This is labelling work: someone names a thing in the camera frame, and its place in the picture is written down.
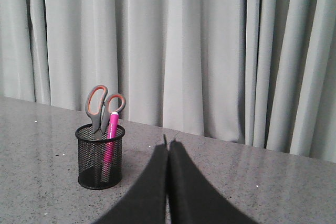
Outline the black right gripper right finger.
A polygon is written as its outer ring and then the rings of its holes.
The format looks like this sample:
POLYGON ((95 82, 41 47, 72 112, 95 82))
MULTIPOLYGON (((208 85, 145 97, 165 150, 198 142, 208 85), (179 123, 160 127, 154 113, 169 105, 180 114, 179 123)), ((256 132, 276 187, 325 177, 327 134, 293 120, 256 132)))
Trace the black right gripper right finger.
POLYGON ((210 184, 176 140, 170 143, 168 178, 172 223, 255 223, 210 184))

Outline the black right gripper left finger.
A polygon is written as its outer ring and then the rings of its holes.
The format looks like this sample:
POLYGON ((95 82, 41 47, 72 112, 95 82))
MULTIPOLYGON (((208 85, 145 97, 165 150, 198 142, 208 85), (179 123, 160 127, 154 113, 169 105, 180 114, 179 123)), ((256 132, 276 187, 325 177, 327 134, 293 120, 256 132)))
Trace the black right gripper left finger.
POLYGON ((164 135, 133 186, 95 223, 165 223, 168 157, 164 135))

